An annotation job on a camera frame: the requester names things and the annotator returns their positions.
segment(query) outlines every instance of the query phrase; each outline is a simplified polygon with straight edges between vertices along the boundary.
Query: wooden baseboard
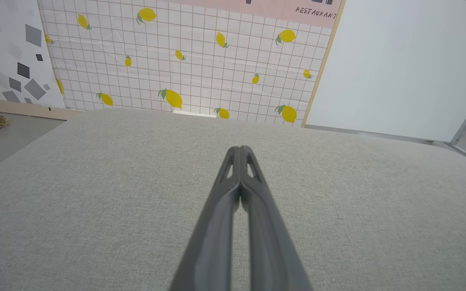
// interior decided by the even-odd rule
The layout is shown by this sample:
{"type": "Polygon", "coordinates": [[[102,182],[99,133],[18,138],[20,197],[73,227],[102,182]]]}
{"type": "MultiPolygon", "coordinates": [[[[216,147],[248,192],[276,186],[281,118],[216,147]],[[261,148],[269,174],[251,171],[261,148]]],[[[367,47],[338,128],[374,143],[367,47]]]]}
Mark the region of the wooden baseboard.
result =
{"type": "Polygon", "coordinates": [[[80,114],[80,111],[46,107],[37,104],[15,103],[0,100],[0,112],[68,120],[80,114]]]}

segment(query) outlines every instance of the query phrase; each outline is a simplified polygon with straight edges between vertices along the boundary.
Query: geometric pattern sheet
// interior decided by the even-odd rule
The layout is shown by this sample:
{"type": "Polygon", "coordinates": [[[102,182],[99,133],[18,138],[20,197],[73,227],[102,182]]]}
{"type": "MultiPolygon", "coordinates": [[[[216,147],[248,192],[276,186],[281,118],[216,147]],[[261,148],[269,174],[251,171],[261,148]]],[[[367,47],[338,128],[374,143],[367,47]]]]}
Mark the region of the geometric pattern sheet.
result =
{"type": "Polygon", "coordinates": [[[25,103],[26,99],[65,108],[46,47],[37,1],[4,0],[0,1],[0,100],[25,103]],[[39,84],[53,90],[46,92],[39,84]]]}
{"type": "Polygon", "coordinates": [[[333,26],[160,0],[39,0],[39,12],[69,109],[182,110],[294,127],[333,26]]]}

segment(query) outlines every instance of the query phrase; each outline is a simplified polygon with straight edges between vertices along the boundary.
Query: pink banner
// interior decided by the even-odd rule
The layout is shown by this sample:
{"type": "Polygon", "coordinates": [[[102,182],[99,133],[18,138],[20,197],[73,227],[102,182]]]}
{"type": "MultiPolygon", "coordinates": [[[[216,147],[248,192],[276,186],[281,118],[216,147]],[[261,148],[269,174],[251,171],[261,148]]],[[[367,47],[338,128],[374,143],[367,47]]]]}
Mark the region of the pink banner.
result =
{"type": "Polygon", "coordinates": [[[341,0],[173,0],[173,2],[326,28],[333,28],[341,4],[341,0]]]}

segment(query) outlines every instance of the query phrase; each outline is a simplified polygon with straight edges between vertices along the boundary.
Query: wall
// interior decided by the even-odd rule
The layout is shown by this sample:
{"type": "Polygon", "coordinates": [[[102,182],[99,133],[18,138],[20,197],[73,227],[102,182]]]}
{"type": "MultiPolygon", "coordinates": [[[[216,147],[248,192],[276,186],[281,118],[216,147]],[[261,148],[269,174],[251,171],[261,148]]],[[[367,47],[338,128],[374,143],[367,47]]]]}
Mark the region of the wall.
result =
{"type": "Polygon", "coordinates": [[[346,1],[307,125],[450,141],[465,118],[465,0],[346,1]]]}
{"type": "Polygon", "coordinates": [[[36,0],[0,0],[0,99],[65,108],[36,0]]]}
{"type": "MultiPolygon", "coordinates": [[[[329,21],[309,15],[309,21],[329,26],[321,27],[155,0],[40,0],[39,5],[44,29],[55,41],[49,46],[52,63],[70,109],[217,114],[219,108],[227,111],[221,117],[295,127],[305,115],[334,22],[330,14],[329,21]],[[136,20],[144,7],[156,13],[153,21],[136,20]],[[297,38],[277,43],[284,30],[297,38]],[[227,48],[218,43],[218,33],[227,48]],[[164,89],[181,97],[181,108],[163,99],[164,89]],[[281,105],[295,110],[293,122],[283,119],[290,110],[281,105]]],[[[304,14],[294,7],[290,13],[304,14]]]]}

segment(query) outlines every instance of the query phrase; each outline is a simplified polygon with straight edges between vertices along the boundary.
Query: grid pattern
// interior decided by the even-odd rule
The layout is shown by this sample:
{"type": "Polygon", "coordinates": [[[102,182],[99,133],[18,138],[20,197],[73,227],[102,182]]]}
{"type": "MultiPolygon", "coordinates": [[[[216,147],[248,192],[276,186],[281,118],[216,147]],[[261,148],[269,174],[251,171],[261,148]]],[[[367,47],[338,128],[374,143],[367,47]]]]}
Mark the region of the grid pattern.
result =
{"type": "Polygon", "coordinates": [[[55,75],[65,89],[66,107],[110,107],[96,97],[112,97],[115,108],[173,111],[158,91],[180,94],[183,111],[299,127],[311,98],[331,29],[257,15],[156,0],[39,0],[55,75]],[[144,7],[157,18],[136,23],[144,7]],[[82,28],[78,14],[92,26],[82,28]],[[281,31],[296,34],[277,44],[281,31]],[[222,33],[229,44],[219,46],[222,33]],[[175,51],[186,57],[180,61],[175,51]],[[125,56],[132,65],[125,66],[125,56]],[[312,78],[305,78],[309,70],[312,78]],[[253,84],[254,74],[259,81],[253,84]],[[288,123],[274,112],[288,105],[297,112],[288,123]]]}

